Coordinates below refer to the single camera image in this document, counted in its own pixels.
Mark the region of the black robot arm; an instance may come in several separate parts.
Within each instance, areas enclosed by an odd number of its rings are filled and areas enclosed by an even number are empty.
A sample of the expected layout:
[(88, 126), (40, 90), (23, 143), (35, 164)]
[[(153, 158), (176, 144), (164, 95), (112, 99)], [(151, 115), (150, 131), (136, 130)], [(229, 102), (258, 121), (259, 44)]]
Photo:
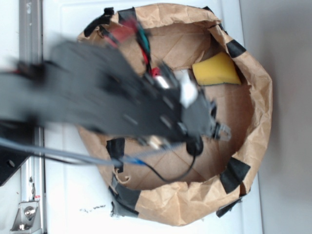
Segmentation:
[(40, 66), (20, 62), (0, 75), (2, 120), (170, 142), (229, 140), (230, 128), (215, 115), (216, 103), (189, 78), (176, 78), (165, 64), (155, 78), (140, 76), (112, 47), (62, 41)]

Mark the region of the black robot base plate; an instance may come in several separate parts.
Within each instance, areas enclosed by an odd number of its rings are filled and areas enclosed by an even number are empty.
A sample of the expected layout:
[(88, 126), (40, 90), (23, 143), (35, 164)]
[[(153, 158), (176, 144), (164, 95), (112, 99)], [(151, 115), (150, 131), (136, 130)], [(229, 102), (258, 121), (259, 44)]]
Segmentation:
[[(0, 137), (21, 144), (32, 143), (33, 128), (22, 123), (2, 123)], [(0, 147), (0, 186), (3, 186), (29, 158), (29, 154)]]

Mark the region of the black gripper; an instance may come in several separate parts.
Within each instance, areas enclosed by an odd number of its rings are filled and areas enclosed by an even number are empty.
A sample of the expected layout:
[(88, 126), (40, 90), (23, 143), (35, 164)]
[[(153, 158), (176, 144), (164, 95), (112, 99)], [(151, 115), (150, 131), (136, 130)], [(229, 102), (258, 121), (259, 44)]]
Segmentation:
[(189, 69), (172, 71), (165, 63), (159, 65), (158, 83), (165, 91), (177, 92), (180, 117), (178, 127), (189, 138), (206, 136), (216, 140), (229, 141), (231, 129), (217, 123), (216, 104), (206, 99), (205, 92), (195, 82)]

